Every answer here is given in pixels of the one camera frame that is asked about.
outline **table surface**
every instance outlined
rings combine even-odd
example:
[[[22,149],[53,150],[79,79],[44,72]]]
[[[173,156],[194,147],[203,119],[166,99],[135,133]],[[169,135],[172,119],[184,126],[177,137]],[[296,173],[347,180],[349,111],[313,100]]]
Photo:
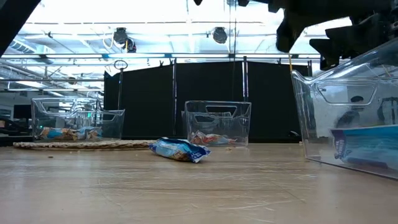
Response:
[[[199,164],[0,148],[0,223],[397,223],[397,181],[305,161],[301,147],[217,147]]]

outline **black backdrop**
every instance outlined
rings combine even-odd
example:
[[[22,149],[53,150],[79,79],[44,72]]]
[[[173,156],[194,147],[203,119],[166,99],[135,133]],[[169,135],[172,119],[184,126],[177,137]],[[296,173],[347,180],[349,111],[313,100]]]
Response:
[[[294,66],[302,75],[307,66]],[[297,142],[299,118],[289,65],[248,62],[249,101],[252,103],[250,135],[252,142]]]
[[[186,135],[181,117],[186,101],[243,101],[242,62],[184,63],[176,66],[176,136]]]
[[[307,66],[294,69],[308,74]],[[111,77],[105,73],[106,110],[118,107],[118,82],[119,74]],[[248,62],[248,87],[252,102],[249,140],[299,141],[289,134],[300,134],[289,66]],[[126,109],[124,139],[181,138],[186,134],[181,111],[187,100],[243,101],[243,65],[183,63],[124,72],[122,89],[122,108]]]
[[[118,108],[119,76],[105,77],[107,110]],[[124,72],[121,108],[126,109],[124,138],[173,136],[173,66]]]

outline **jute mat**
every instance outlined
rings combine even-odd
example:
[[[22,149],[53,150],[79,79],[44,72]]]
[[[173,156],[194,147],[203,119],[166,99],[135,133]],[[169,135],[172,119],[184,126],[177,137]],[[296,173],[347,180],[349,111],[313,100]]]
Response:
[[[112,140],[95,142],[14,142],[19,149],[41,151],[128,151],[147,149],[153,140]]]

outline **crumpled snack wrapper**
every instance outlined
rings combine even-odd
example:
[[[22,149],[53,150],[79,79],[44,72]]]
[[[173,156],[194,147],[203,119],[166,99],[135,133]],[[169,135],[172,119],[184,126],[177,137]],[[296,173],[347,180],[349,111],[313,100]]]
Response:
[[[84,127],[79,130],[72,128],[48,128],[44,127],[39,135],[41,140],[77,141],[97,140],[102,138],[101,128]]]
[[[201,131],[192,133],[191,143],[198,145],[225,145],[234,144],[237,139],[230,139],[227,136],[222,136],[219,134],[205,134]]]
[[[182,139],[161,138],[157,142],[150,144],[152,152],[176,161],[197,163],[210,154],[210,150],[205,146],[197,146]]]

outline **transparent storage container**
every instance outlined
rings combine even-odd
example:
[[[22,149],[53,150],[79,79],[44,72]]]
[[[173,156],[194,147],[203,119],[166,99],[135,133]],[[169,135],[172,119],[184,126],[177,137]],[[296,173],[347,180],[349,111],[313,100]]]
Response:
[[[121,139],[124,110],[105,111],[93,98],[32,99],[34,141]]]
[[[398,178],[398,39],[292,81],[308,159]]]
[[[187,101],[188,140],[206,146],[247,146],[251,103]]]

